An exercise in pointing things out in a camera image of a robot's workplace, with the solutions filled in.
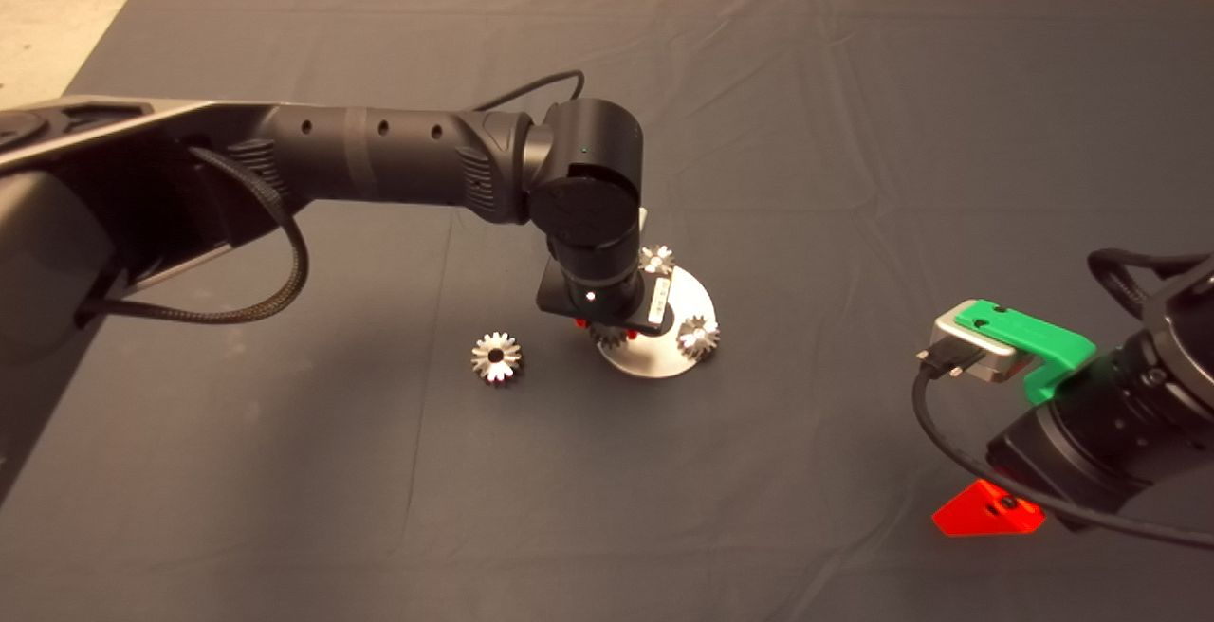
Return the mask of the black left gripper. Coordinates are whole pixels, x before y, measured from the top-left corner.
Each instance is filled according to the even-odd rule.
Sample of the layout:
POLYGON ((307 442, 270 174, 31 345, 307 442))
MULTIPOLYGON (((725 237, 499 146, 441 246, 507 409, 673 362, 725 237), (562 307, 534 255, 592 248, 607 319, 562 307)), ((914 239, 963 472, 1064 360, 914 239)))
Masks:
POLYGON ((543 268, 535 305, 546 313, 572 317, 579 329, 588 323, 625 330, 626 338, 659 337, 673 328, 669 295, 673 276, 632 268, 615 284, 590 285, 565 275, 556 260, 543 268))

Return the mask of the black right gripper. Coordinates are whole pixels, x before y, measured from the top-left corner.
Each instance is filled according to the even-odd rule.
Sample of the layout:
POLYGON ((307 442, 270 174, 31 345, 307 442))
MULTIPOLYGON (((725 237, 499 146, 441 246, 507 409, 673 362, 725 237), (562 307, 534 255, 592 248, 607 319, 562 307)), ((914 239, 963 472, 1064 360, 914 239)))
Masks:
MULTIPOLYGON (((1057 384, 985 446, 989 466, 1037 492, 1096 511, 1187 473, 1187 439, 1162 403, 1170 372, 1150 347, 1117 347, 1057 384)), ((953 539, 1028 535, 1039 505, 976 479, 932 514, 953 539)))

